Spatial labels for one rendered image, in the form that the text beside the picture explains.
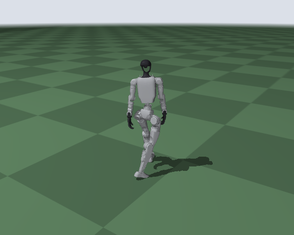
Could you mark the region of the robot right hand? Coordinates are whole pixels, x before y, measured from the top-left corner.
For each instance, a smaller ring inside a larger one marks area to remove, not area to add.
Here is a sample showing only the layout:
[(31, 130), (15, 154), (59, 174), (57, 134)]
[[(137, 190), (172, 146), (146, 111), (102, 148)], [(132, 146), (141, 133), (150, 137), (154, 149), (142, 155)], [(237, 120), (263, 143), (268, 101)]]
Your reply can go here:
[[(165, 123), (165, 120), (166, 120), (166, 114), (167, 114), (166, 111), (163, 111), (163, 113), (162, 113), (162, 115), (163, 115), (163, 117), (162, 117), (163, 120), (161, 121), (161, 125), (163, 125), (163, 124)], [(162, 119), (162, 118), (161, 118), (161, 119)]]

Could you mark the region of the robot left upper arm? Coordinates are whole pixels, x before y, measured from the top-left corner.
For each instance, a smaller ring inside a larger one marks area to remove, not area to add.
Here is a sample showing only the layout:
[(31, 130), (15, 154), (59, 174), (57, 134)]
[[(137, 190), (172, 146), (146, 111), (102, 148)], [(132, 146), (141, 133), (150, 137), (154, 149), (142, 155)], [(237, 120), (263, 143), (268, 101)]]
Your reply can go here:
[(136, 92), (137, 78), (132, 79), (130, 82), (130, 101), (135, 100), (135, 92)]

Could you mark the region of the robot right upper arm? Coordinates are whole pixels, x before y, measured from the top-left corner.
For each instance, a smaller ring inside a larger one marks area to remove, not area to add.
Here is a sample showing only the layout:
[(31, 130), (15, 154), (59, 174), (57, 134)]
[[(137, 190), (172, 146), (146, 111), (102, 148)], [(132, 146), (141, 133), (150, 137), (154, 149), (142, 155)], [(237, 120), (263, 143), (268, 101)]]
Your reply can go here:
[(162, 100), (163, 99), (163, 92), (164, 92), (164, 87), (163, 87), (163, 79), (161, 77), (155, 77), (155, 83), (158, 85), (158, 99)]

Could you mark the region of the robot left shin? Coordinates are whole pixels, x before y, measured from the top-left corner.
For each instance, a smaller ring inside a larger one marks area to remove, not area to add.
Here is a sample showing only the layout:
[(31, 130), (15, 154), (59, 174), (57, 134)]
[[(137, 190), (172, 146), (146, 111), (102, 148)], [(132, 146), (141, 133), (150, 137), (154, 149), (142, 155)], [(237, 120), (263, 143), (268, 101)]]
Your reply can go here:
[[(144, 138), (144, 143), (149, 142), (149, 138), (150, 138), (150, 137), (145, 138), (145, 137), (144, 137), (144, 131), (142, 132), (142, 135), (143, 135), (143, 138)], [(152, 155), (151, 155), (151, 156), (152, 156)]]

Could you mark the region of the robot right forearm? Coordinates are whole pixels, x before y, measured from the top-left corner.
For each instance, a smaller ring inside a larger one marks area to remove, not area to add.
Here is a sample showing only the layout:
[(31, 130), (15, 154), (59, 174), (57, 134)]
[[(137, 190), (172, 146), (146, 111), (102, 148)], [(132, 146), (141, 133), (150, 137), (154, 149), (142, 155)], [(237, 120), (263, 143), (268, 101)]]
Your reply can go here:
[(166, 113), (167, 113), (166, 100), (165, 100), (165, 95), (164, 94), (163, 94), (163, 99), (160, 100), (160, 104), (161, 104), (162, 113), (163, 113), (163, 111), (166, 111)]

